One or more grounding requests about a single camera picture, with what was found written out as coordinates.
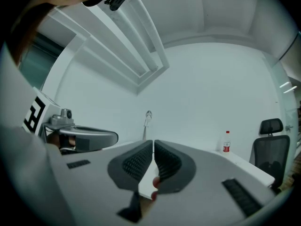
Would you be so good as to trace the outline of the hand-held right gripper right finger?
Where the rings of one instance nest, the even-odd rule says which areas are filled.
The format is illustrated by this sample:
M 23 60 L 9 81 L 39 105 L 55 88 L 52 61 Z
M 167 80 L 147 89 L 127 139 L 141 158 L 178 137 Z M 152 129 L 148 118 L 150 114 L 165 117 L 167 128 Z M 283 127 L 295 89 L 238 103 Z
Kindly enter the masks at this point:
M 196 174 L 194 160 L 175 146 L 176 144 L 167 141 L 154 141 L 154 160 L 160 179 L 158 194 L 182 191 Z

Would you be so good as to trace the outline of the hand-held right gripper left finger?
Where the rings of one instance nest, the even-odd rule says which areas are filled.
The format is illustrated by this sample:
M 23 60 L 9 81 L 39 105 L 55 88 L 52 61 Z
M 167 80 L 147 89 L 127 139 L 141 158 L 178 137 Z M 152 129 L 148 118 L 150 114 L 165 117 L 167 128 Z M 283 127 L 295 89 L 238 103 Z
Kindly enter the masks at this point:
M 108 174 L 115 185 L 124 190 L 132 191 L 129 206 L 121 209 L 117 214 L 131 222 L 138 222 L 142 218 L 139 183 L 146 173 L 153 154 L 153 141 L 139 141 L 137 146 L 115 158 L 108 164 Z

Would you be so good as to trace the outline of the person's left hand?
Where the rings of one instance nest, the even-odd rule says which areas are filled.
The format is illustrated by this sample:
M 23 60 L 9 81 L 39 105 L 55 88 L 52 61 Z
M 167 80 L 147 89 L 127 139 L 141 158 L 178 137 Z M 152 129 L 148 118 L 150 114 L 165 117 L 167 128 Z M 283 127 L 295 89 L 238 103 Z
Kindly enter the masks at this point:
M 61 146 L 60 137 L 63 138 L 63 146 Z M 47 136 L 47 143 L 56 145 L 58 148 L 74 147 L 76 145 L 75 137 L 67 137 L 64 135 L 59 135 L 57 133 L 49 134 Z

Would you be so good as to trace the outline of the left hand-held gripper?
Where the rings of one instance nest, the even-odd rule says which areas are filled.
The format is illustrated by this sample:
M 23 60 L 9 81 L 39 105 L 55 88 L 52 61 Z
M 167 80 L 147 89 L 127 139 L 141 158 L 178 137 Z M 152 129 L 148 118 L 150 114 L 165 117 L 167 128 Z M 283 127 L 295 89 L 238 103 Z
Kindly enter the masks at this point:
M 27 112 L 22 128 L 38 136 L 44 143 L 47 143 L 47 136 L 52 133 L 75 137 L 74 135 L 109 134 L 115 138 L 80 138 L 75 139 L 74 147 L 59 148 L 61 154 L 74 154 L 78 152 L 98 151 L 115 145 L 118 142 L 118 134 L 114 131 L 97 129 L 74 124 L 70 109 L 63 109 L 39 89 L 33 88 L 36 97 Z

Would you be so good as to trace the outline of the person's right hand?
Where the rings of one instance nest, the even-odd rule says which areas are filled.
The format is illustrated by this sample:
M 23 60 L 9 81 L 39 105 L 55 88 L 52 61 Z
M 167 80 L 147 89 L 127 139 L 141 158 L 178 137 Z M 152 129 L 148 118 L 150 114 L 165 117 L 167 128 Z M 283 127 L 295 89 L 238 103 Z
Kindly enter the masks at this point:
M 158 186 L 160 184 L 160 178 L 155 177 L 152 184 L 158 190 Z M 141 208 L 142 217 L 146 216 L 147 213 L 150 211 L 151 207 L 153 206 L 153 204 L 157 198 L 157 195 L 158 195 L 158 191 L 154 191 L 151 194 L 151 199 L 147 199 L 142 196 L 140 197 L 140 208 Z

